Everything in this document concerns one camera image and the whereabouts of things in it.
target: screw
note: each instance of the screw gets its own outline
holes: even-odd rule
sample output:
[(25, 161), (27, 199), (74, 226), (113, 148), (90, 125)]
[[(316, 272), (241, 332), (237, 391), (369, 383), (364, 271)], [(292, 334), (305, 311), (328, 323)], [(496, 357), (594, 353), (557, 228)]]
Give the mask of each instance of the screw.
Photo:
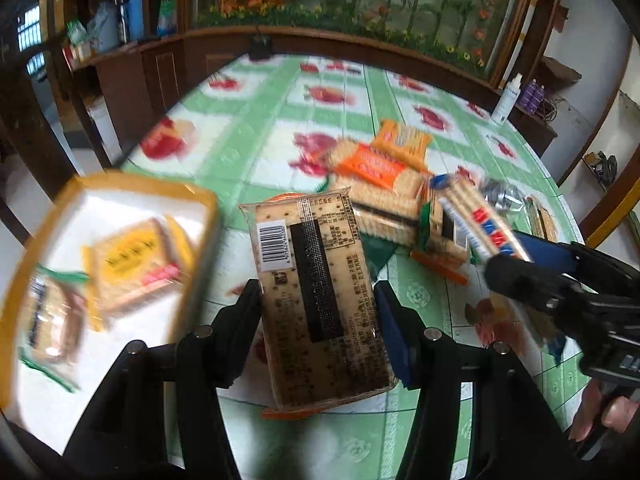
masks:
[(213, 329), (211, 328), (211, 325), (200, 325), (196, 328), (196, 330), (193, 331), (193, 334), (198, 339), (206, 339), (211, 334), (213, 334)]
[(558, 298), (550, 298), (547, 302), (546, 302), (546, 307), (549, 310), (555, 310), (556, 308), (558, 308), (558, 305), (560, 304), (560, 300), (558, 300)]
[(505, 355), (509, 353), (510, 348), (504, 341), (496, 341), (494, 343), (494, 350), (500, 355)]
[(145, 344), (139, 339), (136, 339), (135, 341), (129, 341), (127, 343), (127, 346), (125, 346), (125, 350), (127, 351), (127, 353), (132, 355), (137, 354), (144, 348)]
[(442, 332), (433, 326), (424, 329), (424, 336), (430, 341), (437, 341), (442, 337)]

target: tray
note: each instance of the tray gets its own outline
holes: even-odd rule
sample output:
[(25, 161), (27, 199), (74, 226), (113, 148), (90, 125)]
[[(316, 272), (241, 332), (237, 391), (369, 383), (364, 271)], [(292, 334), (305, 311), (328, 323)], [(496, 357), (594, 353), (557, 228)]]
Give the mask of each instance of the tray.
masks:
[[(150, 217), (173, 216), (194, 247), (197, 264), (183, 287), (122, 318), (110, 330), (82, 334), (71, 393), (37, 370), (18, 366), (17, 320), (37, 262), (54, 270), (81, 270), (81, 246)], [(0, 407), (19, 416), (36, 437), (62, 452), (82, 411), (127, 342), (175, 342), (190, 328), (214, 256), (218, 204), (213, 192), (191, 184), (107, 171), (76, 177), (56, 198), (28, 241), (0, 317)]]

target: finger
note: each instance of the finger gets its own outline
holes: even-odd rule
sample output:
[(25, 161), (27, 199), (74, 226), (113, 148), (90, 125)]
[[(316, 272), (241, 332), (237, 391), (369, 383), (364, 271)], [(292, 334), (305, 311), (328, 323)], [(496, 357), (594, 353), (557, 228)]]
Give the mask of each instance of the finger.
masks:
[(618, 397), (602, 414), (602, 425), (624, 433), (637, 410), (638, 402), (633, 402), (626, 397)]
[(601, 402), (600, 381), (592, 379), (582, 392), (580, 408), (578, 408), (578, 412), (574, 416), (574, 422), (571, 424), (570, 440), (581, 442), (587, 438), (593, 427), (593, 419), (600, 411)]

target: white spray bottle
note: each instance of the white spray bottle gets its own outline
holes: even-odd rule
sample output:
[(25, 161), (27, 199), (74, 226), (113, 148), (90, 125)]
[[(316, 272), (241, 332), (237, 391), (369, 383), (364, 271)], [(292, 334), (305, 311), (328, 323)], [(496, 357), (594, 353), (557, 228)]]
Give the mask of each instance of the white spray bottle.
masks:
[(520, 83), (522, 81), (522, 74), (516, 75), (510, 83), (505, 86), (504, 91), (502, 92), (502, 97), (500, 97), (500, 101), (498, 101), (497, 107), (495, 107), (494, 113), (491, 114), (492, 120), (498, 124), (504, 124), (504, 121), (507, 120), (511, 110), (513, 110), (513, 106), (516, 104), (518, 100), (518, 96), (520, 95)]

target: window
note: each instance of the window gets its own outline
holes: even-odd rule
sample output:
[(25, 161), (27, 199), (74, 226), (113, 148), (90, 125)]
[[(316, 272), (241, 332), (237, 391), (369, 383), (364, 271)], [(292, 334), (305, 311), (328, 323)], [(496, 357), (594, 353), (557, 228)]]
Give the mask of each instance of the window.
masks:
[[(40, 6), (27, 10), (24, 16), (18, 18), (18, 48), (23, 51), (31, 45), (41, 43), (40, 37)], [(27, 63), (27, 72), (32, 75), (44, 66), (44, 54), (33, 56)]]

